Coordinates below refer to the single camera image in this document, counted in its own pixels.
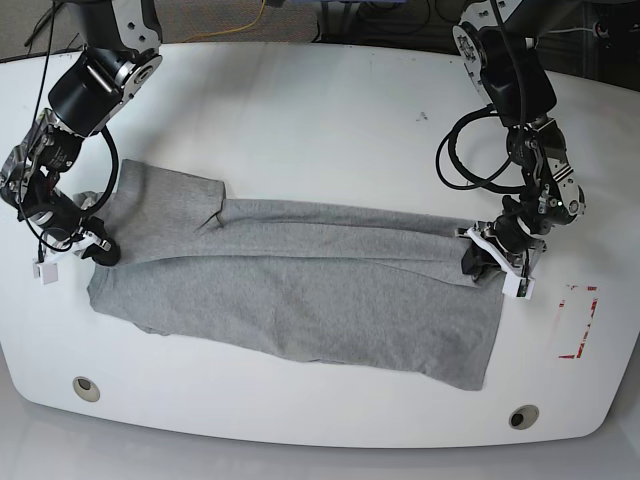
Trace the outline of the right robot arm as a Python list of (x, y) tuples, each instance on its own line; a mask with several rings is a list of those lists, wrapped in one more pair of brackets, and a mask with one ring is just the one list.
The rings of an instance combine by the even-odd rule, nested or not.
[[(1, 199), (17, 213), (45, 253), (78, 252), (112, 267), (121, 258), (99, 211), (115, 188), (119, 157), (108, 122), (160, 66), (163, 35), (152, 1), (69, 1), (84, 45), (71, 68), (37, 110), (32, 126), (1, 170)], [(57, 187), (83, 142), (99, 134), (111, 158), (102, 195), (81, 207)]]

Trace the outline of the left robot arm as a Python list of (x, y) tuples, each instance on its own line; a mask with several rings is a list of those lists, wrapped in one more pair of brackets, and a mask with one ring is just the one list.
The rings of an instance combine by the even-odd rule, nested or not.
[[(511, 297), (530, 297), (532, 272), (546, 249), (544, 235), (571, 224), (586, 209), (565, 137), (549, 115), (557, 97), (537, 54), (539, 38), (576, 5), (469, 1), (452, 29), (467, 75), (485, 105), (461, 117), (437, 151), (448, 154), (465, 179), (461, 190), (484, 189), (502, 197), (502, 212), (495, 220), (460, 232), (471, 241), (461, 268), (475, 281), (504, 272), (503, 292)], [(466, 126), (491, 117), (507, 130), (507, 159), (482, 178), (463, 165), (457, 143)]]

